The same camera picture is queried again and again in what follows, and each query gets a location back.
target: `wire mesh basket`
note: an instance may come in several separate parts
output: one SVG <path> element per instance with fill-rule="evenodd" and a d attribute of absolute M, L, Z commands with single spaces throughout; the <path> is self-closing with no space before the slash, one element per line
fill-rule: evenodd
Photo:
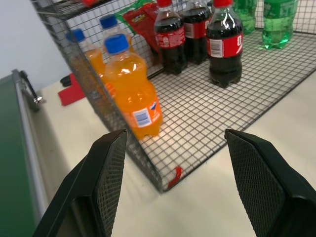
<path fill-rule="evenodd" d="M 174 187 L 224 147 L 225 129 L 245 130 L 316 70 L 314 0 L 299 1 L 292 40 L 283 49 L 270 50 L 262 45 L 263 0 L 258 0 L 257 28 L 244 39 L 242 79 L 226 89 L 210 83 L 208 61 L 189 64 L 178 76 L 166 75 L 153 60 L 146 40 L 134 35 L 132 46 L 147 62 L 148 78 L 156 88 L 163 113 L 159 136 L 138 141 L 80 47 L 70 45 L 65 37 L 70 29 L 81 28 L 91 43 L 101 47 L 99 18 L 121 13 L 136 2 L 98 0 L 87 8 L 73 0 L 32 0 L 96 114 L 110 131 L 129 130 L 126 150 L 160 192 Z M 173 4 L 182 10 L 186 2 L 174 0 Z M 122 29 L 134 34 L 123 18 L 119 20 Z"/>

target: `barcode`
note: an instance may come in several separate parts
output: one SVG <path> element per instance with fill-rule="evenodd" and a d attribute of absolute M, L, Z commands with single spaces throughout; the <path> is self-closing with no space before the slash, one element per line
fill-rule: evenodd
<path fill-rule="evenodd" d="M 222 40 L 221 39 L 211 39 L 211 56 L 214 58 L 223 57 Z"/>
<path fill-rule="evenodd" d="M 194 38 L 193 24 L 184 23 L 184 34 L 187 38 Z"/>
<path fill-rule="evenodd" d="M 146 127 L 152 124 L 147 108 L 133 112 L 138 127 Z"/>

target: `red bottle cap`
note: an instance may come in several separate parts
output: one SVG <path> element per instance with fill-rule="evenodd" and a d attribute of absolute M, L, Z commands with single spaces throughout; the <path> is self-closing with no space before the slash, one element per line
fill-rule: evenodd
<path fill-rule="evenodd" d="M 172 4 L 172 0 L 157 0 L 158 7 L 165 7 Z"/>
<path fill-rule="evenodd" d="M 232 4 L 233 0 L 214 0 L 214 7 L 224 7 Z"/>

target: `table surface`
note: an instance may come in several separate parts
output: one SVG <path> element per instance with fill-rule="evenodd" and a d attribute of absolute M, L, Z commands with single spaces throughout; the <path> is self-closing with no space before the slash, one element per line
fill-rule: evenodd
<path fill-rule="evenodd" d="M 62 107 L 60 83 L 44 88 L 34 114 L 49 199 L 65 175 L 108 133 L 87 99 Z M 316 189 L 316 73 L 246 132 L 273 143 Z M 255 237 L 238 196 L 227 146 L 165 194 L 159 194 L 126 157 L 113 237 Z"/>

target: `white wall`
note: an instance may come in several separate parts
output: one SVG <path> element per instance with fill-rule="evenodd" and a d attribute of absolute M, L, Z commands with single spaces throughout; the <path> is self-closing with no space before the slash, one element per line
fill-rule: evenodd
<path fill-rule="evenodd" d="M 35 90 L 70 73 L 30 0 L 0 0 L 0 78 L 24 70 Z"/>

